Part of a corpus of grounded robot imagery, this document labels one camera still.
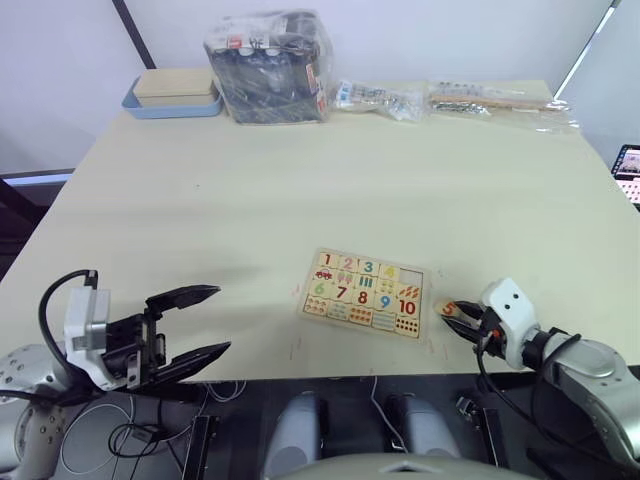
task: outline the light blue tray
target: light blue tray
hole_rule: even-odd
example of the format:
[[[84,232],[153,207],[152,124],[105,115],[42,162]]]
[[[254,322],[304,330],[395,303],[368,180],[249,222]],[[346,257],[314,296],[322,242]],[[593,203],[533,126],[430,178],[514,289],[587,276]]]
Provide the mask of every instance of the light blue tray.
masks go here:
[[[209,105],[171,105],[167,107],[143,107],[133,94],[140,77],[136,78],[122,100],[122,108],[136,118],[215,117],[222,110],[222,95]]]

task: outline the number puzzle board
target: number puzzle board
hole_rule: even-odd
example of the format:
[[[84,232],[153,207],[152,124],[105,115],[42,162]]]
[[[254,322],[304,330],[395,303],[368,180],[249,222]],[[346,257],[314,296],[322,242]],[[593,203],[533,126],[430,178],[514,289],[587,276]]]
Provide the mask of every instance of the number puzzle board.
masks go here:
[[[299,313],[369,332],[419,338],[425,277],[419,268],[322,248],[313,259]]]

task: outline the beige table surface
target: beige table surface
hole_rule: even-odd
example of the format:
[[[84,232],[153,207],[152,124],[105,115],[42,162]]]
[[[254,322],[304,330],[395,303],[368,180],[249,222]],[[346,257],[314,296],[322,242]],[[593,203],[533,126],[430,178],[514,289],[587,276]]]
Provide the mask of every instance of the beige table surface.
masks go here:
[[[428,269],[432,298],[477,300],[512,276],[545,328],[640,363],[640,215],[580,134],[373,114],[247,127],[123,112],[0,283],[0,352],[41,343],[45,288],[94,268],[112,320],[178,286],[222,287],[159,324],[170,356],[233,342],[194,379],[476,371],[429,305],[418,342],[298,318],[320,246]],[[49,309],[57,338],[67,294]]]

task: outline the number 10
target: number 10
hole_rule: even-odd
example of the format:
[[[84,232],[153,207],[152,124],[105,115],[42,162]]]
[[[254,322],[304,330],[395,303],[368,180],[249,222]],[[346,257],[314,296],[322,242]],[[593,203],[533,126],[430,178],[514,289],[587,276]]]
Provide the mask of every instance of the number 10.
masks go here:
[[[413,302],[405,302],[404,300],[400,300],[400,313],[413,315],[414,313],[416,313],[416,304]]]

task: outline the clear plastic bag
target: clear plastic bag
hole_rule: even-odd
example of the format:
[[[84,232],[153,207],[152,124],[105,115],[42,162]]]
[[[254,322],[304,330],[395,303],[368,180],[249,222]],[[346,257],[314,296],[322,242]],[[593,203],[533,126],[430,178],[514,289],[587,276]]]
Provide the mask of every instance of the clear plastic bag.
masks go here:
[[[326,120],[332,49],[315,12],[225,17],[207,35],[204,48],[216,87],[237,122]]]
[[[462,114],[493,122],[531,128],[539,132],[568,132],[579,128],[567,102],[462,82],[440,82],[429,88],[434,113]]]
[[[348,112],[375,111],[394,120],[419,122],[425,114],[424,85],[383,88],[342,80],[334,96],[333,107]]]

